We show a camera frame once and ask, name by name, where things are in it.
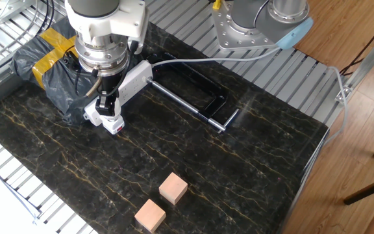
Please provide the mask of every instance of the marble table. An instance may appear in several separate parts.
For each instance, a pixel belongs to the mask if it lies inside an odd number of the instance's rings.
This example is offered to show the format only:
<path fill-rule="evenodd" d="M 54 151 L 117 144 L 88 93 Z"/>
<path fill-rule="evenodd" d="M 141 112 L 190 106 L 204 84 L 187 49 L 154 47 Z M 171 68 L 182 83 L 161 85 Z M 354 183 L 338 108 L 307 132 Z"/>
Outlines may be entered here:
<path fill-rule="evenodd" d="M 204 58 L 150 24 L 143 56 Z M 229 91 L 211 125 L 145 87 L 122 108 L 117 135 L 75 127 L 34 84 L 0 103 L 0 143 L 99 233 L 143 232 L 135 213 L 152 199 L 167 213 L 157 233 L 276 233 L 300 188 L 303 168 L 327 127 L 217 62 L 192 64 Z M 206 98 L 177 73 L 160 82 L 194 105 Z M 188 183 L 174 206 L 158 187 L 174 172 Z"/>

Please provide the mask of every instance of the metal grating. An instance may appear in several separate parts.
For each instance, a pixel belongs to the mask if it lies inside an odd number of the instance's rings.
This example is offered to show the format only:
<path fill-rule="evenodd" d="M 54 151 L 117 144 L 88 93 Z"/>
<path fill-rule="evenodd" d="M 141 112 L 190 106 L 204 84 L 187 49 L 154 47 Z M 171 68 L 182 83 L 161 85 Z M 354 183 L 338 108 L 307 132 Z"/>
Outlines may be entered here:
<path fill-rule="evenodd" d="M 38 8 L 36 1 L 31 7 L 0 24 L 0 62 L 34 38 L 44 20 L 46 8 L 46 1 L 39 1 Z M 53 22 L 66 16 L 63 1 L 55 1 L 55 10 Z"/>
<path fill-rule="evenodd" d="M 97 234 L 58 196 L 0 145 L 0 176 L 13 190 L 35 207 L 38 219 L 59 234 Z"/>

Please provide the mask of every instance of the wooden cube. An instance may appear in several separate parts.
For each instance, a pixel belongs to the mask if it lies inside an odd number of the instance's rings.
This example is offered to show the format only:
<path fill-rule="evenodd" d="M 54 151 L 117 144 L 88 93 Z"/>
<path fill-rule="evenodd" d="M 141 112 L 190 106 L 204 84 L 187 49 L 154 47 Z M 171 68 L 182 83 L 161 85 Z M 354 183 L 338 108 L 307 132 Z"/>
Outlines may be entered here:
<path fill-rule="evenodd" d="M 135 215 L 135 219 L 151 233 L 157 229 L 165 217 L 166 212 L 150 199 Z"/>
<path fill-rule="evenodd" d="M 160 186 L 160 194 L 173 205 L 179 202 L 186 191 L 187 183 L 174 173 L 171 173 Z"/>

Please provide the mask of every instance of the wooden floor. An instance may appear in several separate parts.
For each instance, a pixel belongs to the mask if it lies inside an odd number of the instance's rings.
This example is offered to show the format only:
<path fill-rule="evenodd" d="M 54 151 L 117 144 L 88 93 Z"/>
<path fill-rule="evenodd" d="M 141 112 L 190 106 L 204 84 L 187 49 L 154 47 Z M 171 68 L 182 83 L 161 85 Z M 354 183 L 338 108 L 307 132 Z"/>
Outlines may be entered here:
<path fill-rule="evenodd" d="M 343 113 L 331 134 L 342 120 Z M 364 233 L 374 215 L 374 195 L 350 206 L 342 200 L 374 182 L 373 152 L 374 68 L 349 101 L 344 132 L 322 149 L 283 233 Z"/>
<path fill-rule="evenodd" d="M 314 26 L 296 48 L 342 69 L 374 35 L 374 0 L 307 1 Z"/>

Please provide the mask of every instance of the yellow tape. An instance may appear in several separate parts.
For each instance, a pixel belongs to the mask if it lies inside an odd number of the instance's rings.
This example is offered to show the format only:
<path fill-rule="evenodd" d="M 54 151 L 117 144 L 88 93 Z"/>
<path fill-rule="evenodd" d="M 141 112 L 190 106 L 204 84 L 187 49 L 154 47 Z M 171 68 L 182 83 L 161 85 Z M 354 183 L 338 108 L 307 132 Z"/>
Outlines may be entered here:
<path fill-rule="evenodd" d="M 76 36 L 66 39 L 52 28 L 43 32 L 40 36 L 54 47 L 54 50 L 46 54 L 32 67 L 32 72 L 36 77 L 38 84 L 45 90 L 43 84 L 44 73 L 50 70 L 50 68 L 52 68 L 54 64 L 63 57 L 66 50 L 75 44 Z M 70 49 L 70 51 L 77 56 L 75 48 Z"/>

